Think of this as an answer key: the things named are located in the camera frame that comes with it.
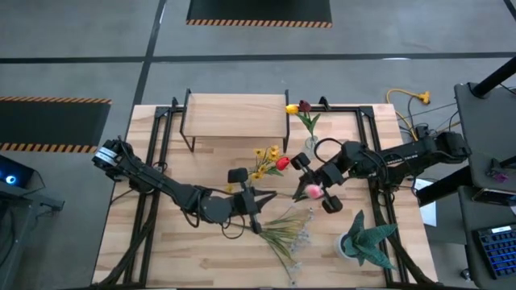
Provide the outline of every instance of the clear vase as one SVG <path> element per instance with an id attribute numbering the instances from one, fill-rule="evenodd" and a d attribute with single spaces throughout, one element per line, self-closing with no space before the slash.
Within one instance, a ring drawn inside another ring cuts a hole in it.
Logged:
<path id="1" fill-rule="evenodd" d="M 305 145 L 302 148 L 302 152 L 306 154 L 308 159 L 312 160 L 315 157 L 314 149 L 315 144 L 318 142 L 317 136 L 311 136 L 305 140 Z"/>

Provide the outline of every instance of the blue keyboard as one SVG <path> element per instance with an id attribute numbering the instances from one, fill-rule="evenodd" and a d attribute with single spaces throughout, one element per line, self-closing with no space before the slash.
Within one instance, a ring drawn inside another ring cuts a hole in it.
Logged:
<path id="1" fill-rule="evenodd" d="M 476 235 L 491 276 L 516 276 L 516 225 L 478 230 Z"/>

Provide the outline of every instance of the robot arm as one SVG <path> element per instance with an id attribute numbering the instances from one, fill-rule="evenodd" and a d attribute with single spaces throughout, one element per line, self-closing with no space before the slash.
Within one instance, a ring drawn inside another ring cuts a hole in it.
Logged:
<path id="1" fill-rule="evenodd" d="M 227 198 L 211 196 L 214 191 L 212 188 L 181 184 L 146 165 L 134 155 L 131 145 L 121 140 L 107 140 L 95 154 L 93 162 L 112 180 L 118 180 L 119 176 L 127 177 L 131 188 L 139 193 L 159 190 L 168 195 L 181 208 L 187 219 L 188 214 L 204 222 L 223 224 L 230 217 L 248 214 L 251 218 L 251 228 L 256 234 L 261 232 L 256 215 L 261 212 L 265 203 L 276 196 L 275 192 L 248 188 L 244 183 L 248 178 L 245 168 L 230 170 L 228 174 L 229 182 L 240 182 L 242 192 Z M 264 195 L 268 196 L 255 201 L 255 197 Z"/>
<path id="2" fill-rule="evenodd" d="M 349 178 L 376 176 L 381 190 L 393 191 L 407 176 L 417 176 L 437 163 L 459 164 L 470 154 L 462 136 L 453 132 L 426 136 L 380 152 L 369 150 L 365 144 L 348 141 L 342 144 L 338 154 L 315 171 L 308 167 L 310 161 L 302 153 L 291 160 L 297 170 L 304 172 L 293 199 L 300 201 L 306 198 L 302 195 L 304 188 L 308 184 L 317 184 L 324 192 L 322 206 L 328 213 L 335 213 L 342 209 L 342 204 L 326 191 L 334 184 L 342 185 Z M 397 166 L 388 166 L 400 162 Z"/>

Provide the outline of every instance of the gray floor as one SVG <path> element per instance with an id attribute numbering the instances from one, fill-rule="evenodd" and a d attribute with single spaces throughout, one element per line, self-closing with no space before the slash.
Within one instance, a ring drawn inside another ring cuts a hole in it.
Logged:
<path id="1" fill-rule="evenodd" d="M 334 0 L 330 30 L 187 27 L 187 0 L 168 0 L 156 56 L 289 53 L 513 52 L 516 23 L 502 0 Z M 144 56 L 158 0 L 4 0 L 0 2 L 0 58 Z M 378 103 L 390 88 L 431 91 L 431 104 L 454 102 L 453 85 L 479 81 L 507 59 L 340 60 L 153 64 L 143 104 L 183 100 L 185 89 L 205 93 L 278 93 L 292 102 Z M 104 97 L 113 100 L 102 141 L 124 136 L 142 64 L 0 64 L 0 95 Z M 511 78 L 507 85 L 516 85 Z M 407 113 L 408 97 L 393 95 Z M 431 128 L 456 111 L 450 106 L 414 118 Z M 89 284 L 113 188 L 89 155 L 5 152 L 41 171 L 58 216 L 41 219 L 23 256 L 16 289 Z M 423 177 L 441 178 L 460 166 L 439 165 Z M 458 277 L 464 248 L 431 242 L 439 280 L 471 287 Z"/>

